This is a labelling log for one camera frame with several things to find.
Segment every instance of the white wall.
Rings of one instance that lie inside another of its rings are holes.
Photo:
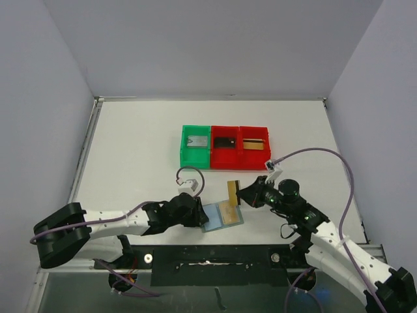
[[[0,1],[0,312],[22,312],[33,226],[65,204],[92,94],[40,0]]]
[[[370,238],[417,277],[417,1],[385,0],[329,97]]]
[[[326,97],[382,0],[44,0],[98,96]]]

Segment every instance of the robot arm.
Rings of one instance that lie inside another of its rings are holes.
[[[281,181],[275,189],[273,179],[259,176],[254,184],[240,190],[238,196],[252,207],[267,204],[273,213],[286,218],[300,234],[293,246],[305,255],[306,262],[351,290],[366,306],[368,313],[381,312],[373,292],[387,313],[410,313],[417,306],[411,274],[404,268],[396,271],[376,260],[348,237],[340,236],[338,227],[301,197],[299,189],[298,183],[292,179]],[[363,276],[374,288],[372,292]]]
[[[174,225],[201,227],[208,221],[200,198],[185,192],[171,201],[141,203],[129,212],[83,210],[80,203],[74,202],[39,222],[33,228],[31,242],[38,248],[40,266],[49,269],[78,253],[91,255],[89,251],[98,251],[108,256],[106,261],[113,261],[121,253],[121,235],[154,235]]]

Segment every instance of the cable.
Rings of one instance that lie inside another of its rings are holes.
[[[293,282],[293,284],[290,286],[290,288],[288,289],[288,292],[287,292],[287,295],[285,296],[285,302],[284,302],[284,313],[287,313],[288,312],[288,302],[289,302],[289,296],[290,296],[290,294],[291,294],[291,292],[293,291],[293,290],[295,290],[296,289],[296,287],[295,287],[295,285],[297,285],[297,283],[300,281],[300,279],[302,278],[302,277],[304,277],[304,275],[306,275],[308,272],[310,272],[310,271],[313,271],[315,268],[314,267],[309,267],[308,269],[306,269],[304,272],[302,272],[295,280],[294,280],[294,282]],[[306,290],[303,290],[303,289],[301,289],[301,288],[299,288],[300,290],[302,290],[302,291],[304,291],[304,292],[306,292],[306,293],[308,293],[309,295],[310,295],[310,297],[312,297],[313,299],[314,299],[314,301],[319,305],[319,308],[320,308],[320,312],[321,313],[324,313],[324,310],[323,310],[323,306],[322,306],[322,304],[321,304],[321,302],[320,302],[320,300],[316,297],[316,295],[314,294],[314,293],[312,293],[312,292],[308,292],[308,291],[306,291]]]
[[[118,281],[116,281],[113,285],[111,285],[111,290],[113,291],[113,288],[115,288],[115,286],[122,282],[121,279],[118,279]],[[119,295],[123,295],[125,297],[136,297],[136,298],[155,298],[155,296],[153,295],[143,295],[143,294],[137,294],[137,293],[129,293],[129,292],[118,292]]]
[[[346,159],[341,154],[339,154],[339,153],[337,153],[333,150],[330,150],[330,149],[318,148],[318,147],[305,148],[305,149],[297,150],[293,153],[290,153],[289,155],[285,155],[285,156],[273,161],[273,163],[278,164],[278,163],[284,161],[285,159],[287,159],[289,157],[292,157],[293,155],[297,155],[299,153],[306,152],[306,151],[324,151],[324,152],[329,152],[329,153],[332,153],[333,155],[336,155],[338,158],[340,158],[342,163],[345,165],[346,170],[349,174],[349,179],[351,181],[351,192],[349,193],[349,198],[347,200],[346,208],[343,211],[343,214],[341,216],[340,223],[339,223],[339,238],[340,238],[340,240],[343,240],[344,239],[343,238],[343,223],[345,222],[347,213],[349,211],[349,207],[351,206],[352,199],[353,199],[353,193],[354,193],[354,179],[353,179],[352,169],[349,166],[349,164],[347,163]],[[387,313],[386,309],[384,308],[384,306],[381,303],[381,300],[379,300],[377,294],[375,293],[375,288],[372,286],[372,283],[369,281],[369,279],[367,279],[365,274],[363,274],[363,272],[359,268],[359,265],[355,261],[354,256],[352,255],[352,252],[349,250],[349,247],[347,246],[347,244],[345,242],[343,242],[343,247],[345,248],[345,251],[346,251],[347,255],[349,256],[349,259],[351,259],[354,268],[358,271],[361,279],[364,281],[364,284],[366,285],[366,288],[368,289],[370,294],[372,294],[372,297],[375,299],[376,303],[378,304],[381,312],[382,313]]]
[[[289,226],[289,224],[288,223],[285,223],[285,224],[282,224],[281,225],[281,228],[280,228],[280,235],[281,235],[281,238],[282,239],[290,239],[293,235],[295,235],[295,231],[293,230],[293,232],[292,233],[290,233],[287,237],[284,237],[284,235],[282,234],[282,228],[285,226],[285,225],[288,225]]]
[[[284,218],[285,220],[288,218],[287,215],[277,212],[277,210],[275,210],[274,208],[269,209],[269,211],[271,211],[272,213],[274,213],[275,215],[278,215],[280,218]]]
[[[135,257],[133,264],[132,264],[132,268],[130,269],[130,272],[128,274],[128,279],[131,280],[132,279],[132,273],[133,271],[136,269],[137,266],[137,257]]]
[[[115,217],[115,218],[108,218],[107,220],[91,220],[89,222],[81,222],[81,223],[75,223],[75,224],[69,224],[69,225],[64,225],[64,226],[60,226],[60,227],[56,227],[56,228],[52,228],[50,230],[46,230],[46,231],[42,231],[41,233],[36,234],[35,236],[33,236],[30,240],[30,243],[32,245],[36,244],[36,240],[49,235],[50,233],[55,233],[57,231],[61,231],[61,230],[71,230],[73,228],[77,228],[77,227],[82,227],[82,226],[88,226],[88,225],[97,225],[97,224],[104,224],[104,223],[112,223],[112,222],[118,222],[120,220],[124,220],[126,218],[126,216],[130,216],[133,213],[135,213],[137,210],[139,210],[141,207],[143,207],[146,204],[150,204],[153,203],[153,201],[144,201],[140,204],[138,204],[137,206],[135,206],[132,210],[130,210],[126,215],[122,215],[120,217]]]
[[[100,259],[93,259],[93,261],[97,262],[98,264],[100,264],[102,267],[104,267],[105,269],[107,269],[111,274],[115,275],[120,281],[123,281],[133,287],[135,287],[136,289],[139,289],[141,291],[144,291],[146,293],[148,293],[147,295],[135,295],[135,297],[139,297],[139,298],[146,298],[146,297],[159,297],[161,296],[159,293],[155,293],[153,291],[150,291],[144,287],[138,286],[136,284],[134,284],[133,282],[131,282],[130,280],[128,280],[127,278],[123,277],[122,275],[120,275],[119,273],[117,273],[116,271],[114,271],[112,268],[110,268],[105,261],[100,260]]]
[[[177,174],[176,174],[176,176],[177,176],[177,184],[178,184],[178,180],[180,179],[180,172],[182,171],[182,170],[185,170],[186,168],[190,168],[191,170],[195,170],[195,171],[197,171],[197,173],[198,174],[200,174],[200,176],[201,176],[201,180],[202,180],[202,183],[201,183],[201,188],[200,188],[200,190],[197,192],[197,194],[195,194],[194,195],[194,197],[196,198],[196,197],[198,197],[202,192],[203,192],[203,190],[204,190],[204,186],[205,186],[205,179],[204,179],[204,175],[203,175],[203,172],[200,170],[200,169],[198,169],[198,168],[195,168],[194,166],[189,166],[189,165],[187,165],[187,166],[182,166],[182,167],[180,167],[179,169],[178,169],[178,171],[177,171]]]

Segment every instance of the silver card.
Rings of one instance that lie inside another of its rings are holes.
[[[187,147],[207,147],[207,136],[188,136]]]

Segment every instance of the white connector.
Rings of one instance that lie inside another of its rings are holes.
[[[182,182],[181,185],[178,187],[178,194],[182,194],[183,192],[193,196],[194,192],[197,190],[198,182],[195,179],[187,179],[186,181]]]
[[[266,183],[275,181],[283,172],[283,169],[279,164],[274,164],[274,160],[266,161],[265,167],[269,172],[268,177],[266,178]]]

